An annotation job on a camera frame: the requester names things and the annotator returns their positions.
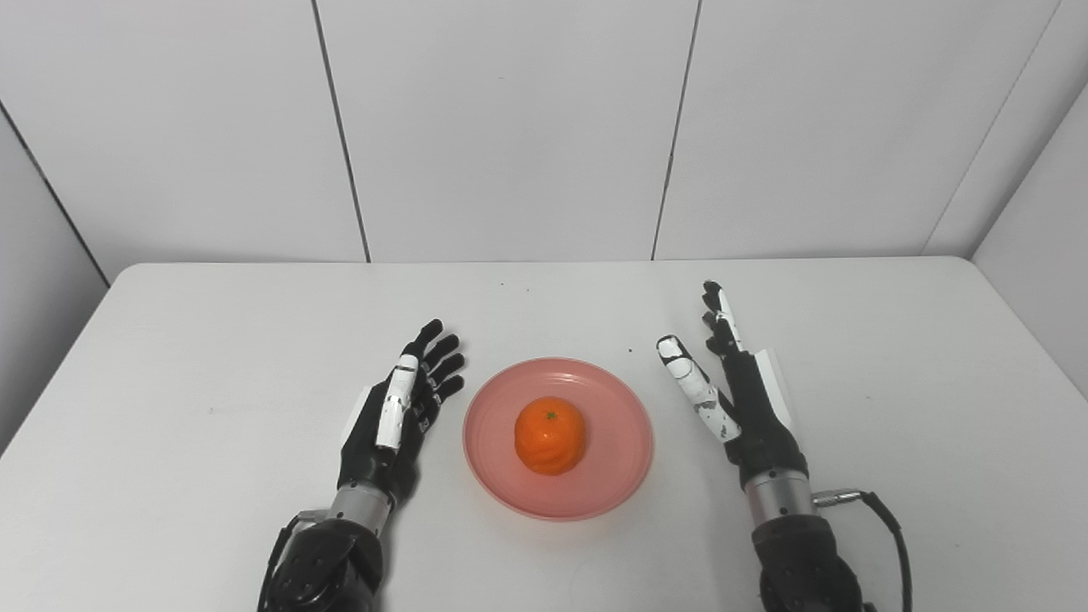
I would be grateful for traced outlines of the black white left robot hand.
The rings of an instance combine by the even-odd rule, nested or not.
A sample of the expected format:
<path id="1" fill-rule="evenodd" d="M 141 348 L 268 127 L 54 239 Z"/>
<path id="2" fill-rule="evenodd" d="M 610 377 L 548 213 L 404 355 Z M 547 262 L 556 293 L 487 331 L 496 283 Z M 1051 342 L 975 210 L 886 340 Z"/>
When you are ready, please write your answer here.
<path id="1" fill-rule="evenodd" d="M 388 385 L 398 371 L 394 368 L 382 381 L 364 391 L 351 429 L 339 452 L 338 487 L 348 484 L 372 485 L 394 505 L 412 495 L 420 473 L 418 458 L 428 431 L 438 421 L 440 408 L 455 393 L 462 391 L 460 371 L 466 365 L 460 338 L 446 333 L 440 319 L 421 328 L 418 336 L 405 345 L 403 357 L 416 358 L 413 384 L 405 396 L 401 437 L 398 449 L 378 445 L 378 423 Z"/>

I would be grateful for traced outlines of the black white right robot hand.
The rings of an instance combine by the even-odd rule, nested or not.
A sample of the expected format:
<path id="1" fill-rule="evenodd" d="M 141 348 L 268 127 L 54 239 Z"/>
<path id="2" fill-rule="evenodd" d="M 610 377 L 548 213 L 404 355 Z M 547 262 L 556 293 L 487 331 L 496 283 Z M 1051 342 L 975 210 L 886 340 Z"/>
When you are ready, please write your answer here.
<path id="1" fill-rule="evenodd" d="M 724 445 L 739 469 L 739 484 L 761 473 L 794 470 L 809 477 L 808 460 L 793 433 L 791 415 L 766 351 L 747 351 L 737 330 L 724 287 L 705 281 L 703 325 L 710 329 L 705 344 L 722 367 L 729 390 L 710 380 L 679 336 L 662 336 L 660 362 L 683 391 L 710 434 Z"/>

